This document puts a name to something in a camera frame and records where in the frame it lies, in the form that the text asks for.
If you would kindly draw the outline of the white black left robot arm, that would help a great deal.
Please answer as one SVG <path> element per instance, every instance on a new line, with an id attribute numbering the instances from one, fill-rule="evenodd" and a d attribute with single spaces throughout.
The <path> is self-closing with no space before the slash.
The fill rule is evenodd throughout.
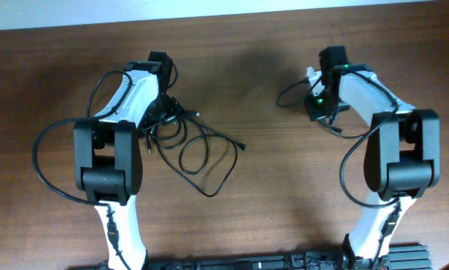
<path id="1" fill-rule="evenodd" d="M 74 126 L 75 180 L 94 203 L 109 252 L 106 269 L 143 269 L 147 250 L 137 220 L 143 180 L 139 137 L 182 112 L 166 91 L 174 83 L 170 58 L 132 61 L 122 81 L 93 119 Z"/>

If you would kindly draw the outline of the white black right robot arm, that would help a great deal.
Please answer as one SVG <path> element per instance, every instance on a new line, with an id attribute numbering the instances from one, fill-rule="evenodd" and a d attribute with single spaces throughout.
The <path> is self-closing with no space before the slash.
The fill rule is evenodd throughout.
<path id="1" fill-rule="evenodd" d="M 391 246 L 407 210 L 440 177 L 439 117 L 432 109 L 416 109 L 393 94 L 364 64 L 323 64 L 308 67 L 305 99 L 313 121 L 326 128 L 342 107 L 354 109 L 369 130 L 345 154 L 339 182 L 345 185 L 345 165 L 366 145 L 363 174 L 369 189 L 366 201 L 352 199 L 363 211 L 338 251 L 308 251 L 305 269 L 430 269 L 427 246 Z"/>

